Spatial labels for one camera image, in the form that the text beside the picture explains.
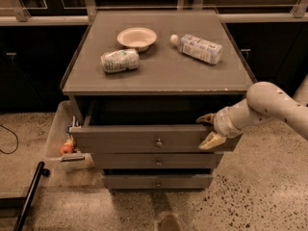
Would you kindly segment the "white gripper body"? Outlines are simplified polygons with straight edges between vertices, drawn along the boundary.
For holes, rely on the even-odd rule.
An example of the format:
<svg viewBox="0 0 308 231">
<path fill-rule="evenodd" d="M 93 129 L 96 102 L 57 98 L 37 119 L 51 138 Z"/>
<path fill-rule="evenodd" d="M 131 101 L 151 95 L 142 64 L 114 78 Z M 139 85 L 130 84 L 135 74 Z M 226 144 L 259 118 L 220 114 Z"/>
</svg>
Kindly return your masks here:
<svg viewBox="0 0 308 231">
<path fill-rule="evenodd" d="M 214 115 L 214 129 L 225 139 L 233 139 L 243 133 L 231 121 L 229 107 L 219 110 Z"/>
</svg>

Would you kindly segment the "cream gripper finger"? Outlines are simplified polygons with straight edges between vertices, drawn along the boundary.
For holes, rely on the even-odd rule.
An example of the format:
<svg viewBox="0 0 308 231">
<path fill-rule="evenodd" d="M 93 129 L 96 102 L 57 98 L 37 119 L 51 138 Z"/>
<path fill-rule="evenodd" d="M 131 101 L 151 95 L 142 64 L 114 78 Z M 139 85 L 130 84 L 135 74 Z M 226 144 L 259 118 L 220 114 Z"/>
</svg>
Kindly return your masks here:
<svg viewBox="0 0 308 231">
<path fill-rule="evenodd" d="M 200 116 L 195 122 L 196 123 L 202 123 L 202 124 L 204 124 L 204 123 L 213 124 L 214 123 L 214 117 L 215 117 L 215 115 L 213 113 L 209 113 L 209 114 Z"/>
<path fill-rule="evenodd" d="M 201 150 L 209 150 L 226 142 L 226 137 L 217 132 L 211 132 L 205 140 L 198 146 Z"/>
</svg>

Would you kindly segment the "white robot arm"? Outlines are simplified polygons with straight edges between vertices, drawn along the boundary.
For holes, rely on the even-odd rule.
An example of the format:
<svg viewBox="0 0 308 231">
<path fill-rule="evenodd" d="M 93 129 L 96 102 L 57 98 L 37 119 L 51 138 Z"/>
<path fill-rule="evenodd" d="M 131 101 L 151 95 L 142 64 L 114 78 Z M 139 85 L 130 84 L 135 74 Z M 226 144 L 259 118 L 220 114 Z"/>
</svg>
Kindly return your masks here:
<svg viewBox="0 0 308 231">
<path fill-rule="evenodd" d="M 241 135 L 248 126 L 258 126 L 278 119 L 304 139 L 308 139 L 308 107 L 301 105 L 285 91 L 270 82 L 253 84 L 239 103 L 224 107 L 216 113 L 200 116 L 197 123 L 211 123 L 214 131 L 199 145 L 209 150 L 224 144 L 227 139 Z"/>
</svg>

